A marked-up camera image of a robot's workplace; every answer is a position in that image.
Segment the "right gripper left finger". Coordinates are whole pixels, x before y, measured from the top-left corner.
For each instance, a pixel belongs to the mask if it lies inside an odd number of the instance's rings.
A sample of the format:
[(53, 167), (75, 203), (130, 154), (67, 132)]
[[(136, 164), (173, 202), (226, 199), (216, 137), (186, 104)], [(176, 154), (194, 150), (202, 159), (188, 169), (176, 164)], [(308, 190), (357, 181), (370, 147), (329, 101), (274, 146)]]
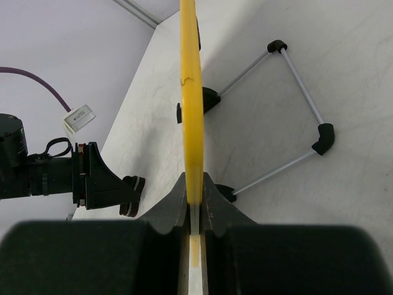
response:
[(185, 178), (140, 218), (29, 221), (1, 242), (2, 294), (186, 294)]

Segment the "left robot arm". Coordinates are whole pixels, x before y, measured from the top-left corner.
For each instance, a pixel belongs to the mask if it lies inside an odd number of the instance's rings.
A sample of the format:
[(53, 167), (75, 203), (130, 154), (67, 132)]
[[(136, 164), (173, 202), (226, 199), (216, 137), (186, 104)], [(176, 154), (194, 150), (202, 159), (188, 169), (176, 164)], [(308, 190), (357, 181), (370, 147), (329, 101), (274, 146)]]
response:
[(29, 154), (23, 122), (1, 114), (2, 199), (70, 193), (73, 204), (86, 210), (119, 206), (120, 215), (135, 217), (145, 183), (111, 172), (95, 142), (72, 145), (56, 138), (44, 152)]

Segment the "black bone-shaped eraser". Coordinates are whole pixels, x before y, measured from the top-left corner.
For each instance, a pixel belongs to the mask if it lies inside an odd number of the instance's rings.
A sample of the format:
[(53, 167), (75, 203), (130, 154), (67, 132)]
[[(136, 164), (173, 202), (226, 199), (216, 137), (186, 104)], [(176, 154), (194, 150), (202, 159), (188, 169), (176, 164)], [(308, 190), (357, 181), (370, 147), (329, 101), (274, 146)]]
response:
[(138, 213), (146, 179), (139, 176), (126, 176), (123, 178), (123, 182), (131, 189), (131, 200), (120, 205), (119, 214), (121, 216), (133, 218)]

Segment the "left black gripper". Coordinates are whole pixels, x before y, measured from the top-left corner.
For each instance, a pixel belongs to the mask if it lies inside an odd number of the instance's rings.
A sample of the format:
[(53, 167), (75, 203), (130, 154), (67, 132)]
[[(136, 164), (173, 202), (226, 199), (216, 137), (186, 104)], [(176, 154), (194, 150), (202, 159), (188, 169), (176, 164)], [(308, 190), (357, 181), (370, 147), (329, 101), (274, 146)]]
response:
[(71, 173), (72, 201), (77, 207), (102, 209), (131, 200), (131, 189), (107, 167), (95, 142), (75, 145)]

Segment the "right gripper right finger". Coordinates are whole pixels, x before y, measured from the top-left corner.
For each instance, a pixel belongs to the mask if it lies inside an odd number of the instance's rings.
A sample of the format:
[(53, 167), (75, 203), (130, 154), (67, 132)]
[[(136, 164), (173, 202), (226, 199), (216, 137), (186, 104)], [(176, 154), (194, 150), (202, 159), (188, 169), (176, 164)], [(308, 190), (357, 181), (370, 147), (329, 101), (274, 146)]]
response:
[(392, 277), (366, 231), (258, 224), (203, 178), (204, 294), (391, 294)]

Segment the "yellow framed whiteboard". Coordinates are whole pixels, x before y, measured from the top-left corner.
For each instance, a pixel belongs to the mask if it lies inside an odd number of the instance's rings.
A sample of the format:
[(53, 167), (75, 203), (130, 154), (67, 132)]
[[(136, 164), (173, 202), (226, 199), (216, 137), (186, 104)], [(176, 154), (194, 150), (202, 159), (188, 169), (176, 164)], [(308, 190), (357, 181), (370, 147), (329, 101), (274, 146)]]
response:
[(189, 294), (202, 294), (200, 205), (203, 196), (204, 119), (198, 25), (194, 1), (180, 2), (181, 92), (187, 204), (190, 210)]

